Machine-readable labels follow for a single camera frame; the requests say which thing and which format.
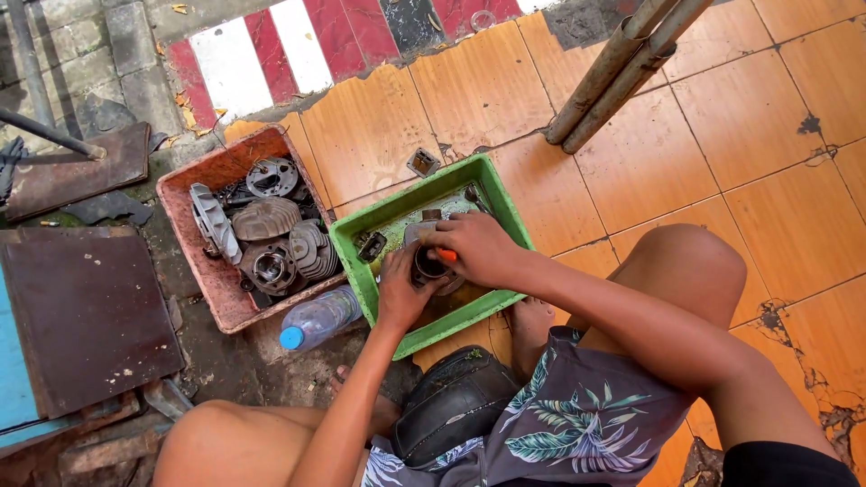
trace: floral shorts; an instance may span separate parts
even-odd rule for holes
[[[573,328],[550,330],[532,380],[494,430],[420,468],[375,437],[362,485],[494,486],[514,478],[573,484],[637,485],[694,397],[628,357],[577,348]]]

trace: blue bottle cap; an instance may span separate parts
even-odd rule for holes
[[[280,345],[295,350],[304,342],[304,332],[298,327],[288,327],[280,333]]]

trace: orange tool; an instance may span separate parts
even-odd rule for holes
[[[436,247],[436,254],[443,261],[457,262],[457,252],[454,252],[453,250],[440,249],[439,247]]]

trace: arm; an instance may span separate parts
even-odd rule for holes
[[[424,304],[442,285],[440,280],[416,289],[410,283],[411,261],[420,244],[416,241],[385,256],[376,326],[304,451],[289,486],[352,485],[366,443],[373,403],[391,357]]]
[[[453,266],[467,279],[584,317],[655,376],[704,398],[725,449],[771,440],[836,457],[772,363],[733,335],[665,301],[522,249],[487,215],[452,213],[436,229],[425,243],[455,250]]]

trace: orange tile floor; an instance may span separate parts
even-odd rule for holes
[[[866,3],[711,7],[573,157],[538,131],[601,47],[563,51],[535,13],[343,81],[282,123],[338,218],[412,184],[422,146],[446,163],[487,152],[539,251],[596,276],[659,224],[709,228],[748,265],[731,333],[776,364],[866,483]],[[415,362],[466,343],[510,361],[499,315]],[[678,485],[693,437],[720,448],[701,402],[641,485]]]

